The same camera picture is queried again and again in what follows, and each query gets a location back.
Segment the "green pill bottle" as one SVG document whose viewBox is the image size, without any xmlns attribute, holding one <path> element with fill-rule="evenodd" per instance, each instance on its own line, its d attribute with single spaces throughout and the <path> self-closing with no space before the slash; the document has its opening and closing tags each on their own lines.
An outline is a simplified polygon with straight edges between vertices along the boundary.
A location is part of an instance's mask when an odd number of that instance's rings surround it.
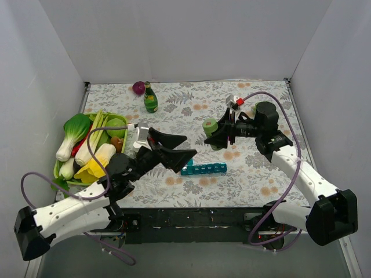
<svg viewBox="0 0 371 278">
<path fill-rule="evenodd" d="M 207 137 L 211 137 L 218 129 L 217 120 L 214 118 L 207 118 L 203 121 L 202 127 Z"/>
</svg>

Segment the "teal weekly pill organizer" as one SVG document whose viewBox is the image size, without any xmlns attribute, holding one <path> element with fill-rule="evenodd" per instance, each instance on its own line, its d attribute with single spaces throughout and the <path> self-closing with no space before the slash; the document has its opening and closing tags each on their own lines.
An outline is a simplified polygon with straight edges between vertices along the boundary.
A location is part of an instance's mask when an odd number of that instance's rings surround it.
<svg viewBox="0 0 371 278">
<path fill-rule="evenodd" d="M 190 159 L 188 163 L 180 170 L 180 175 L 203 175 L 226 172 L 226 163 L 194 164 L 193 159 Z"/>
</svg>

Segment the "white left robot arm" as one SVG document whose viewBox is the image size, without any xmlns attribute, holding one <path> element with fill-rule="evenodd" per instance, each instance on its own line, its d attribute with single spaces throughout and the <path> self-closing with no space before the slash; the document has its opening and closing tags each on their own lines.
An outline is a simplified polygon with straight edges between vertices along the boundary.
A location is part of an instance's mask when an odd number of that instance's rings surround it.
<svg viewBox="0 0 371 278">
<path fill-rule="evenodd" d="M 158 164 L 178 173 L 197 154 L 194 149 L 177 149 L 186 136 L 136 127 L 140 148 L 135 157 L 116 153 L 104 167 L 104 176 L 89 187 L 46 207 L 19 210 L 14 233 L 23 260 L 41 257 L 51 246 L 81 233 L 120 230 L 123 217 L 117 201 L 134 190 L 135 181 Z"/>
</svg>

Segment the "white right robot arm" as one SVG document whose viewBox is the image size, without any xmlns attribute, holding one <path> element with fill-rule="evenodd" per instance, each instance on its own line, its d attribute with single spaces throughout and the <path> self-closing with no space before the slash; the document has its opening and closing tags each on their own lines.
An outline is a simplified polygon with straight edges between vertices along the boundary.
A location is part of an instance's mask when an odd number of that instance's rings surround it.
<svg viewBox="0 0 371 278">
<path fill-rule="evenodd" d="M 203 122 L 205 143 L 213 149 L 232 145 L 237 137 L 254 138 L 258 151 L 291 179 L 309 206 L 289 204 L 284 197 L 265 205 L 266 213 L 255 217 L 250 235 L 265 226 L 269 230 L 281 225 L 306 231 L 318 245 L 325 246 L 358 230 L 358 202 L 355 194 L 340 190 L 325 180 L 310 164 L 301 160 L 300 148 L 278 129 L 276 106 L 263 101 L 255 106 L 254 118 L 241 112 L 242 99 L 231 102 L 220 120 Z"/>
</svg>

